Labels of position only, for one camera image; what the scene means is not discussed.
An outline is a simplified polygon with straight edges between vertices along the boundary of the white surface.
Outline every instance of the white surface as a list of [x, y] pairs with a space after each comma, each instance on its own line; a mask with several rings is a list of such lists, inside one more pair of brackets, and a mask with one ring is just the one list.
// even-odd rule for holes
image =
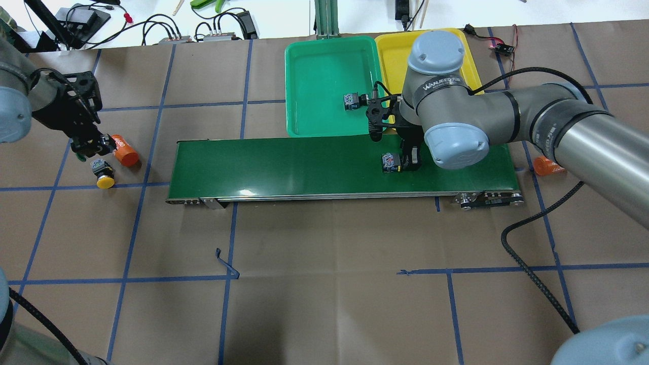
[[[52, 13], [60, 7], [69, 7], [77, 1], [43, 0]], [[411, 14], [417, 9], [419, 0], [410, 0]], [[313, 34], [315, 0], [228, 0], [224, 9], [241, 6], [250, 10], [260, 38], [282, 38], [307, 36]], [[134, 22], [143, 21], [151, 14], [171, 15], [178, 5], [178, 0], [122, 0]], [[18, 24], [27, 30], [33, 30], [22, 1], [2, 0], [4, 7]], [[401, 31], [400, 22], [394, 20], [394, 0], [339, 0], [339, 28], [342, 33], [372, 33]], [[108, 11], [113, 18], [95, 35], [93, 41], [103, 40], [118, 31], [123, 24], [122, 11], [118, 8]], [[214, 5], [208, 5], [199, 11], [203, 16], [214, 16]], [[32, 14], [34, 23], [44, 29], [43, 23]], [[183, 35], [194, 35], [194, 29], [203, 19], [198, 18], [190, 9], [190, 0], [185, 0], [178, 14], [173, 17]], [[443, 27], [464, 27], [471, 23], [475, 27], [518, 25], [583, 23], [589, 21], [610, 21], [629, 19], [649, 19], [649, 1], [647, 0], [430, 0], [424, 19], [424, 29]], [[419, 19], [415, 22], [419, 28]], [[231, 17], [224, 17], [221, 22], [223, 31], [236, 31], [240, 34], [238, 24]], [[124, 47], [139, 45], [141, 27], [131, 29], [115, 40], [100, 47]], [[166, 33], [156, 26], [147, 37], [153, 44], [165, 38]]]

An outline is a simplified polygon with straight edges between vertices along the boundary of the green conveyor belt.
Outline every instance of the green conveyor belt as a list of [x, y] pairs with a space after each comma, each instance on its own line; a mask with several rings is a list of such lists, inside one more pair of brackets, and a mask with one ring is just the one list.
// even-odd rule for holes
[[400, 138], [367, 135], [178, 142], [168, 203], [406, 197], [459, 192], [518, 192], [506, 145], [481, 162], [443, 170], [422, 145], [418, 171], [384, 173], [381, 155], [399, 152]]

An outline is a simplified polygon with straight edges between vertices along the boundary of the green post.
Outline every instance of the green post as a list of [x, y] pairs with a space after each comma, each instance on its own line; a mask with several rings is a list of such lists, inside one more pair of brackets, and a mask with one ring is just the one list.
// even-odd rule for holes
[[338, 0], [315, 0], [317, 38], [338, 38]]

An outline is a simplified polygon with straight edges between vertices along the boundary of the orange bottle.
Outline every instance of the orange bottle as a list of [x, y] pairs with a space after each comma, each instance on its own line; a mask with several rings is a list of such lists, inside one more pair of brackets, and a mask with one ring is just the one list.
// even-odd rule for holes
[[117, 149], [113, 151], [113, 155], [115, 156], [117, 161], [119, 161], [120, 164], [126, 167], [135, 165], [140, 160], [140, 156], [135, 151], [135, 149], [133, 149], [133, 147], [126, 143], [124, 137], [120, 136], [119, 134], [113, 134], [112, 137], [115, 140], [115, 144], [117, 145]]
[[539, 156], [535, 158], [534, 162], [532, 162], [532, 166], [534, 166], [534, 172], [536, 172], [538, 176], [551, 175], [553, 173], [564, 172], [566, 170], [565, 168], [562, 168], [561, 166], [559, 166], [559, 164], [545, 156]]

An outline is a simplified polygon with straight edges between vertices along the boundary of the green tray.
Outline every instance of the green tray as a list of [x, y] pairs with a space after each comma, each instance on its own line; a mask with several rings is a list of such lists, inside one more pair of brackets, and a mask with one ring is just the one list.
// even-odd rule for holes
[[346, 111], [343, 95], [371, 93], [381, 81], [368, 36], [298, 42], [286, 48], [286, 132], [291, 137], [367, 134], [365, 109]]
[[381, 155], [401, 138], [367, 135], [178, 142], [168, 203], [344, 199], [519, 192], [506, 145], [481, 162], [443, 170], [422, 145], [418, 171], [384, 173]]

